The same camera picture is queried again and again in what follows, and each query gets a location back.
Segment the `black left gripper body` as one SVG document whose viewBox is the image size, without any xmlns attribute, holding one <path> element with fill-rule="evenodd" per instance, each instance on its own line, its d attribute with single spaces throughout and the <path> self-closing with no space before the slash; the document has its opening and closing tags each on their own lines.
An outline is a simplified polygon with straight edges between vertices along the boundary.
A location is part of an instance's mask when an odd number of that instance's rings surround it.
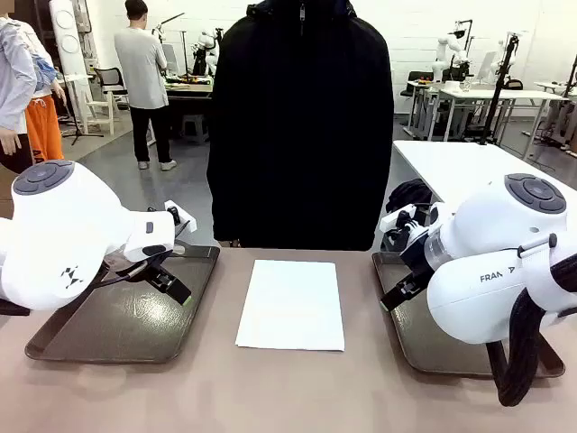
<svg viewBox="0 0 577 433">
<path fill-rule="evenodd" d="M 146 281 L 151 283 L 151 278 L 159 274 L 160 268 L 163 268 L 163 263 L 173 255 L 173 251 L 167 251 L 145 259 L 139 264 L 139 267 L 134 270 L 133 281 Z"/>
</svg>

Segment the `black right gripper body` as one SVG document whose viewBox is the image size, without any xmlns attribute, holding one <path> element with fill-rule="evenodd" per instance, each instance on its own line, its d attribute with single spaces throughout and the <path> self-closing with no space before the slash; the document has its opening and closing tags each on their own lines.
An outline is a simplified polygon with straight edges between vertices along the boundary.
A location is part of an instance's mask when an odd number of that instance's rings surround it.
<svg viewBox="0 0 577 433">
<path fill-rule="evenodd" d="M 405 224 L 386 233 L 388 240 L 399 251 L 402 262 L 415 275 L 431 274 L 432 269 L 425 257 L 428 228 L 420 224 Z"/>
</svg>

